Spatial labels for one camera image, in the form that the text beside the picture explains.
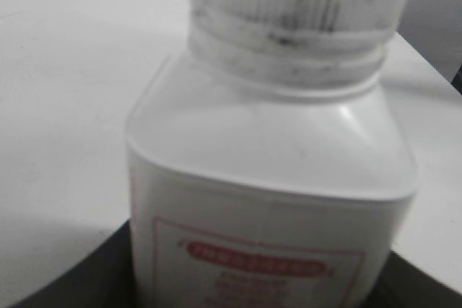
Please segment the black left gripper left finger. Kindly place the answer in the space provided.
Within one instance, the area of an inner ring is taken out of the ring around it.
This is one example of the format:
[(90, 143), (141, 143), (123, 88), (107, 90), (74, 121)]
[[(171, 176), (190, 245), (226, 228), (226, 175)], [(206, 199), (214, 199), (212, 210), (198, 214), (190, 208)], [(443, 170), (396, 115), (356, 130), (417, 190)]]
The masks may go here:
[(71, 270), (12, 305), (13, 308), (135, 306), (128, 221)]

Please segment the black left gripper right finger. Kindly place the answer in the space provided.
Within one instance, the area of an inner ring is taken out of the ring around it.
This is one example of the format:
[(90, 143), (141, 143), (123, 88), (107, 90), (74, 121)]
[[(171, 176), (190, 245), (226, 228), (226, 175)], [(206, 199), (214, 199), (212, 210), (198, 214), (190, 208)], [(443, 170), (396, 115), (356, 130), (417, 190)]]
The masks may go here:
[(391, 252), (375, 287), (375, 306), (461, 308), (461, 294)]

